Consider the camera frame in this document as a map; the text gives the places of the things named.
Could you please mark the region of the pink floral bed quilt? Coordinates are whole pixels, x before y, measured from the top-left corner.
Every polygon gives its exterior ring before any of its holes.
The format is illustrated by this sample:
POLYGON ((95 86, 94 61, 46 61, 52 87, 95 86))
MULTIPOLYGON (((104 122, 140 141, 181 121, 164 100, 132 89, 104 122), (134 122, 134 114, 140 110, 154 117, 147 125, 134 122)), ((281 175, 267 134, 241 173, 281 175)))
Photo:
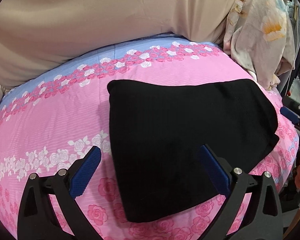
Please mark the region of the pink floral bed quilt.
POLYGON ((98 146, 101 164, 77 203, 104 239, 196 239, 223 196, 156 222, 126 219, 110 150, 107 84, 132 79, 181 86, 245 78, 215 44, 158 35, 89 52, 11 90, 0 103, 1 222, 16 236, 29 175, 53 175, 98 146))

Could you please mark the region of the beige curtain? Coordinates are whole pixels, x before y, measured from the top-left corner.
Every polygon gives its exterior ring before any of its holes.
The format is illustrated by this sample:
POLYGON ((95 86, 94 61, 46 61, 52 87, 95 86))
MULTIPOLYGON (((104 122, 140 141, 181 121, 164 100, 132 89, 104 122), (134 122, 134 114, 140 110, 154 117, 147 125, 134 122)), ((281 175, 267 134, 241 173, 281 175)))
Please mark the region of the beige curtain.
POLYGON ((235 0, 2 0, 0 85, 11 89, 79 55, 174 33, 223 39, 235 0))

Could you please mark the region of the black pants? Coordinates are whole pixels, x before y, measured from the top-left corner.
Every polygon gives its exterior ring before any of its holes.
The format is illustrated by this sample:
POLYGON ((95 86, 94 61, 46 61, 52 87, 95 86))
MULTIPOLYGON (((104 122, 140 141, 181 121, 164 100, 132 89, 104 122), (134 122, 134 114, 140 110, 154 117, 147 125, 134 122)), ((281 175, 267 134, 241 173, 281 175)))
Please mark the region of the black pants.
POLYGON ((110 146, 128 221, 152 222, 217 195, 200 148, 250 172, 276 146, 277 113, 249 79, 197 86, 108 83, 110 146))

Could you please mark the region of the pale floral blanket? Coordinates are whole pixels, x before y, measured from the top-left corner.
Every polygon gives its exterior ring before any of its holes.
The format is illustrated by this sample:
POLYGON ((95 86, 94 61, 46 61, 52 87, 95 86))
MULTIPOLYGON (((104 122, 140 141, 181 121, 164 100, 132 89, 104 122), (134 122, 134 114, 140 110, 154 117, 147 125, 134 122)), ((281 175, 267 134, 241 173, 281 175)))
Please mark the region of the pale floral blanket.
POLYGON ((292 24, 283 0, 235 0, 226 20, 223 50, 264 89, 294 69, 292 24))

